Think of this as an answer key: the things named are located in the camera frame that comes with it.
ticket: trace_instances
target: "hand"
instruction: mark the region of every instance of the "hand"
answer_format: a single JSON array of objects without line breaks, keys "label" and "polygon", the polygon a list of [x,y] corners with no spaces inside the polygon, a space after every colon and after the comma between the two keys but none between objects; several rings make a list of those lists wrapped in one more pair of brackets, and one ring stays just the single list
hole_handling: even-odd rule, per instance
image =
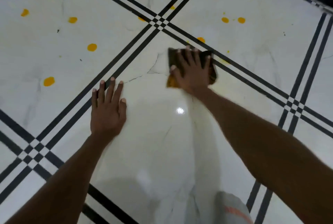
[{"label": "hand", "polygon": [[91,98],[91,133],[105,139],[107,144],[120,133],[126,121],[126,99],[122,98],[119,102],[123,82],[119,82],[117,90],[113,92],[115,84],[116,80],[112,77],[105,96],[105,81],[102,80],[98,91],[98,100],[96,89],[93,89]]},{"label": "hand", "polygon": [[202,69],[199,50],[197,48],[194,49],[194,59],[191,55],[191,49],[189,46],[186,46],[185,55],[189,63],[185,61],[181,55],[181,51],[178,50],[178,58],[184,68],[184,77],[181,76],[179,69],[175,65],[171,66],[170,71],[176,78],[179,86],[189,94],[195,96],[196,90],[208,87],[210,56],[206,58],[205,66]]}]

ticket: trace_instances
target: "checkered pattern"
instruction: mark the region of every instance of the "checkered pattern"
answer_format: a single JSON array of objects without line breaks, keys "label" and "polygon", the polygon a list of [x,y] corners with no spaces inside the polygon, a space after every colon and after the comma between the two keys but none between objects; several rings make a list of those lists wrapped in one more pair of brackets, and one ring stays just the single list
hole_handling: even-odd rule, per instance
[{"label": "checkered pattern", "polygon": [[18,157],[33,169],[48,152],[43,144],[34,139]]},{"label": "checkered pattern", "polygon": [[149,24],[151,24],[152,26],[154,26],[155,28],[157,28],[159,30],[163,30],[165,28],[165,26],[168,25],[168,23],[169,23],[169,21],[165,20],[164,18],[162,18],[158,15],[155,16],[155,18],[149,22]]},{"label": "checkered pattern", "polygon": [[289,97],[284,108],[299,118],[302,115],[304,104],[300,103],[292,97]]}]

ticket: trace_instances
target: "person's right arm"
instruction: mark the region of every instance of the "person's right arm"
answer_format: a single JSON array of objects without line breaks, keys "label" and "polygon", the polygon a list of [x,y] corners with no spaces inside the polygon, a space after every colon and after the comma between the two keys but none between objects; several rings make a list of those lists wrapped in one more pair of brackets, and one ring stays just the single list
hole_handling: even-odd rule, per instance
[{"label": "person's right arm", "polygon": [[208,88],[208,63],[201,68],[187,48],[185,75],[172,66],[178,84],[213,114],[227,141],[251,174],[276,193],[304,223],[332,223],[333,171],[306,146],[276,125],[265,121]]}]

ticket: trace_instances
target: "bright light spot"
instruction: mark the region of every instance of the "bright light spot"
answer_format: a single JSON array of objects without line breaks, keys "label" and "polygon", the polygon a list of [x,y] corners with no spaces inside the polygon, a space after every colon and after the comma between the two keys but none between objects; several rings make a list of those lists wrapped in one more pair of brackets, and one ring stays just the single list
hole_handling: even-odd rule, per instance
[{"label": "bright light spot", "polygon": [[184,109],[182,108],[177,108],[177,113],[179,113],[180,115],[182,115],[185,112]]}]

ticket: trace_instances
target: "finger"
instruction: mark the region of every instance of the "finger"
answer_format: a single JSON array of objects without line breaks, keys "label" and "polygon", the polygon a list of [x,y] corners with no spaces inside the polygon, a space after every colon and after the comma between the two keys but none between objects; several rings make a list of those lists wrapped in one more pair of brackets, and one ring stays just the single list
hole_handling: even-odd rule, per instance
[{"label": "finger", "polygon": [[104,99],[105,99],[104,90],[105,90],[105,81],[101,80],[101,82],[100,82],[100,89],[98,91],[98,105],[104,103]]},{"label": "finger", "polygon": [[184,69],[188,68],[188,63],[185,61],[183,55],[181,54],[181,50],[178,50],[178,59]]},{"label": "finger", "polygon": [[208,55],[208,56],[206,57],[206,62],[205,62],[205,67],[204,67],[205,70],[208,70],[208,68],[209,68],[209,63],[210,63],[210,55]]},{"label": "finger", "polygon": [[106,92],[105,102],[110,103],[113,96],[114,86],[116,84],[116,79],[114,77],[111,77],[110,79],[110,85],[108,87],[108,90]]},{"label": "finger", "polygon": [[127,109],[126,99],[122,98],[119,102],[119,120],[122,124],[124,124],[126,121],[126,109]]},{"label": "finger", "polygon": [[194,60],[193,60],[193,57],[192,57],[192,54],[191,54],[191,48],[189,45],[186,46],[186,50],[185,50],[185,55],[186,55],[186,58],[189,62],[189,65],[192,66],[194,65]]},{"label": "finger", "polygon": [[113,95],[113,98],[112,98],[112,101],[111,101],[112,106],[113,106],[117,111],[118,111],[119,99],[120,99],[120,96],[121,96],[121,94],[122,94],[123,86],[124,86],[124,82],[123,82],[123,81],[120,81],[119,84],[118,84],[117,89],[116,89],[115,92],[114,92],[114,95]]},{"label": "finger", "polygon": [[91,96],[91,107],[92,111],[97,108],[97,91],[95,88],[93,89],[93,95]]},{"label": "finger", "polygon": [[173,65],[173,66],[171,66],[170,71],[171,71],[171,74],[176,78],[177,83],[178,84],[181,83],[182,76],[181,76],[181,72],[179,71],[179,69],[175,65]]},{"label": "finger", "polygon": [[195,64],[201,67],[198,48],[194,48],[194,59],[195,59]]}]

